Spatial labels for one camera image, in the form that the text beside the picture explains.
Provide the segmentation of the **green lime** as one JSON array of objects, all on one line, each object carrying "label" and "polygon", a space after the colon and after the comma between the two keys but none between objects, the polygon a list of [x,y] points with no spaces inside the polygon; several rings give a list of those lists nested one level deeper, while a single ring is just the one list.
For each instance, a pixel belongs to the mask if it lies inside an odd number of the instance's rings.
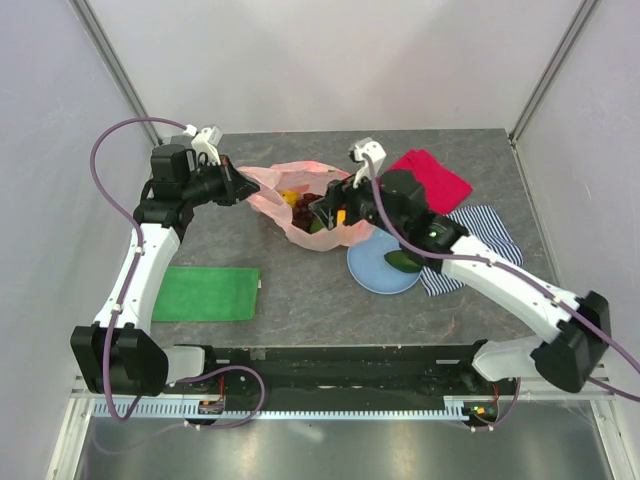
[{"label": "green lime", "polygon": [[316,220],[309,227],[309,233],[315,234],[323,229],[324,229],[324,225],[320,221]]}]

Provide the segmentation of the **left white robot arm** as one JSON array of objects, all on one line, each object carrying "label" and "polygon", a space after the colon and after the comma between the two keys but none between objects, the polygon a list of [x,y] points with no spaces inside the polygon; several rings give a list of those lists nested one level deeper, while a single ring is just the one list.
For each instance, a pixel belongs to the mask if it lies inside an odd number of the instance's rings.
[{"label": "left white robot arm", "polygon": [[70,344],[88,389],[97,394],[157,396],[185,379],[198,393],[219,382],[219,369],[202,346],[163,349],[150,336],[164,274],[200,205],[233,206],[259,190],[216,147],[194,142],[155,148],[151,178],[128,215],[131,243],[114,287],[89,326]]}]

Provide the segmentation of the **purple grape bunch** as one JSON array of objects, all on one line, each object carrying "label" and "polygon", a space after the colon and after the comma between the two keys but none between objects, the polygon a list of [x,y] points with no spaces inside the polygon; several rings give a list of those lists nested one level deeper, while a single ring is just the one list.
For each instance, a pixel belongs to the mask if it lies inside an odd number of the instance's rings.
[{"label": "purple grape bunch", "polygon": [[316,220],[315,214],[310,210],[309,205],[321,198],[320,195],[304,193],[292,207],[292,224],[304,231],[309,231]]}]

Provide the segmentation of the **pink plastic bag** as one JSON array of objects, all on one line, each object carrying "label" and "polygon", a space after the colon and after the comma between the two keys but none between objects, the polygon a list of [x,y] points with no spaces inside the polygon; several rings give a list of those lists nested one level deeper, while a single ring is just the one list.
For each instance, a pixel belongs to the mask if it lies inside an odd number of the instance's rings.
[{"label": "pink plastic bag", "polygon": [[322,229],[309,234],[292,224],[292,207],[282,198],[281,191],[313,193],[323,195],[332,180],[343,180],[346,171],[316,161],[295,161],[266,167],[239,167],[238,171],[260,186],[260,191],[251,195],[251,208],[260,212],[280,227],[286,238],[302,248],[325,252],[336,247],[351,247],[370,238],[374,227],[365,221],[353,226],[339,225],[333,230]]}]

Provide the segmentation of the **green avocado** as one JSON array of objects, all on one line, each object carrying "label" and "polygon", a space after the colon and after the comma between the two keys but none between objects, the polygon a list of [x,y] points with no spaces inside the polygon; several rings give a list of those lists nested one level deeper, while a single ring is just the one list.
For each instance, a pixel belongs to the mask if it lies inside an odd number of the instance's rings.
[{"label": "green avocado", "polygon": [[387,252],[384,260],[394,269],[407,274],[419,273],[422,266],[412,260],[404,251],[396,250]]}]

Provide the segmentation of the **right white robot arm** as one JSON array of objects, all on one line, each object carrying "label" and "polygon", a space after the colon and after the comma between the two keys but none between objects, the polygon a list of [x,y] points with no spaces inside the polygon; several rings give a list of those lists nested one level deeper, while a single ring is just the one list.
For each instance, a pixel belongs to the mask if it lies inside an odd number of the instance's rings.
[{"label": "right white robot arm", "polygon": [[580,297],[507,261],[465,227],[431,210],[423,185],[407,170],[376,180],[334,180],[310,210],[329,230],[339,226],[339,211],[345,211],[348,225],[366,221],[385,230],[412,261],[475,289],[533,331],[519,340],[482,343],[457,371],[469,393],[530,375],[578,393],[608,348],[609,303],[602,295],[591,291]]}]

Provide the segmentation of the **yellow lemon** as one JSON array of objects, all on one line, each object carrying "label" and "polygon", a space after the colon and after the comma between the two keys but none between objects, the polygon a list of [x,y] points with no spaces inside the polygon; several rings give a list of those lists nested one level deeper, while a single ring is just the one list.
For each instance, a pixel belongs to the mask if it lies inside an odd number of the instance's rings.
[{"label": "yellow lemon", "polygon": [[280,192],[282,199],[292,208],[294,208],[297,202],[301,199],[302,195],[297,191],[282,190]]}]

